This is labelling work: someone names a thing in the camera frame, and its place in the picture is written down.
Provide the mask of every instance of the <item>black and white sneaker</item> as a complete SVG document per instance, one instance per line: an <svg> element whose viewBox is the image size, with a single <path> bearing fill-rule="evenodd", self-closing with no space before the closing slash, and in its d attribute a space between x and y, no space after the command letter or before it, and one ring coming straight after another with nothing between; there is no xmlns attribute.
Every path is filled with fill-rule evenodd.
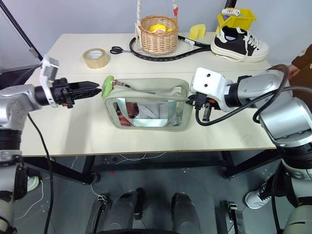
<svg viewBox="0 0 312 234"><path fill-rule="evenodd" d="M211 50L227 60L259 62L268 55L269 46L250 31L224 26L212 42Z"/></svg>

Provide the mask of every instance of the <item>white sneaker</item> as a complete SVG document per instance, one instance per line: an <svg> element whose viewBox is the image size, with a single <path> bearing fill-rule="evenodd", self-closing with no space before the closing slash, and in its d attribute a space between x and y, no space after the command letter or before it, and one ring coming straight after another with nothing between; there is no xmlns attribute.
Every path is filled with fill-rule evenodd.
<svg viewBox="0 0 312 234"><path fill-rule="evenodd" d="M258 190L246 194L245 202L250 209L259 209L271 200L270 191L266 190L266 184L264 183Z"/></svg>
<svg viewBox="0 0 312 234"><path fill-rule="evenodd" d="M269 46L250 31L224 26L214 38L211 50L230 61L258 62L268 55Z"/></svg>

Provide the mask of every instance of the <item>black cable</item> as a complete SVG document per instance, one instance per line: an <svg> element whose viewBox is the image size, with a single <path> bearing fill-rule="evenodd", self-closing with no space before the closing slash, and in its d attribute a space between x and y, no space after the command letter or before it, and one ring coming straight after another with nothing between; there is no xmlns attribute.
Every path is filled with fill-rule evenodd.
<svg viewBox="0 0 312 234"><path fill-rule="evenodd" d="M290 87L286 87L282 90L282 92L284 91L290 91L290 90L301 90L301 91L305 91L305 92L308 92L308 93L311 93L312 94L312 89L311 88L308 88L308 87L304 87L304 86L290 86ZM254 105L256 102L270 96L271 94L273 94L276 90L273 90L273 91L270 91L266 94L263 94L249 102L247 102L246 104L238 107L237 109L233 110L232 112L229 112L228 114L220 117L220 118L217 118L215 120L212 120L210 122L201 122L200 119L199 119L199 109L196 109L195 110L195 118L196 118L196 121L198 124L200 124L201 126L210 126L210 125L213 125L215 123L219 123L235 114L237 114L238 112L241 112L242 110Z"/></svg>
<svg viewBox="0 0 312 234"><path fill-rule="evenodd" d="M282 92L283 88L285 87L287 81L288 81L288 66L286 66L285 64L279 64L276 65L274 67L271 67L269 70L279 70L282 71L284 73L283 79L281 84L279 85L278 89L275 91L275 93L273 94L273 96L270 98L270 100L268 100L263 106L261 106L256 113L253 115L253 121L256 123L260 123L260 121L257 119L257 117L260 115L260 113L265 110L268 106L270 106L276 99L277 97L280 95L280 93Z"/></svg>
<svg viewBox="0 0 312 234"><path fill-rule="evenodd" d="M14 82L11 86L15 86L15 85L20 85L20 82L26 77L26 75L34 72L38 67L40 67L41 64L38 64L30 69L28 69L27 71L25 71L23 74L21 74Z"/></svg>
<svg viewBox="0 0 312 234"><path fill-rule="evenodd" d="M28 114L28 118L29 118L30 122L33 124L33 126L35 127L35 129L37 130L37 132L38 132L38 134L40 136L40 139L42 141L45 153L47 154L48 167L49 167L49 172L50 172L50 186L51 186L50 207L49 207L48 216L47 216L47 219L45 221L45 226L44 226L44 234L47 234L48 233L48 228L49 228L49 223L50 223L50 218L51 218L51 213L52 213L52 208L53 208L53 203L54 203L54 182L53 182L52 164L51 164L50 155L49 155L47 146L45 145L45 142L44 142L44 139L43 139L41 131L39 130L39 128L37 127L37 125L35 124L35 122L30 117L29 114Z"/></svg>
<svg viewBox="0 0 312 234"><path fill-rule="evenodd" d="M276 204L275 204L277 178L279 177L282 167L283 167L283 163L280 162L274 174L272 187L271 187L272 211L273 211L274 223L275 223L277 234L281 234L283 231L279 226L278 216L277 216L277 211L276 211Z"/></svg>

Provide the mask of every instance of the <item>gray floor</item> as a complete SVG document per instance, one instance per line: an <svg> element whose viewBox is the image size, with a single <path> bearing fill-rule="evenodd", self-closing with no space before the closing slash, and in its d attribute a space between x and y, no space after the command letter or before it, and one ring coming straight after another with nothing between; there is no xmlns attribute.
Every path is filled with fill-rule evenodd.
<svg viewBox="0 0 312 234"><path fill-rule="evenodd" d="M245 160L257 152L233 152L235 163ZM75 157L57 158L57 162L71 166ZM84 157L78 157L73 169L81 170ZM223 202L233 201L243 210L245 226L249 234L276 233L271 202L259 210L246 208L243 197L256 189L274 173L278 162L273 162L231 180L222 177L222 169L214 167L124 171L102 173L101 181L94 185L98 193L108 193L116 201L124 192L138 187L145 189L147 203L143 219L134 222L134 228L157 228L171 230L171 197L176 192L186 192L195 204L203 234L234 233L232 223L224 212ZM44 198L33 206L28 214L15 221L19 234L43 233L49 206L49 179L43 175ZM15 217L22 216L41 198L41 186L29 192L15 204ZM49 228L50 234L85 234L91 207L97 198L90 185L82 185L55 178L55 203ZM293 207L285 198L277 198L277 210L283 227Z"/></svg>

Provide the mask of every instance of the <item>yellow plastic crate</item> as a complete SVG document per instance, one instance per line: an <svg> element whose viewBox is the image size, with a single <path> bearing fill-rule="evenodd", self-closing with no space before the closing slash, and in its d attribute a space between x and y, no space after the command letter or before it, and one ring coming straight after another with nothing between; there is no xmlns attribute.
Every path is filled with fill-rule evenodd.
<svg viewBox="0 0 312 234"><path fill-rule="evenodd" d="M226 20L224 20L224 15L219 14L217 16L219 26L216 29L215 34L220 31L220 28L223 26L229 26L231 28L240 27L241 29L248 30L256 20L256 16L254 16L253 12L250 9L238 8L240 10L240 16L230 16Z"/></svg>

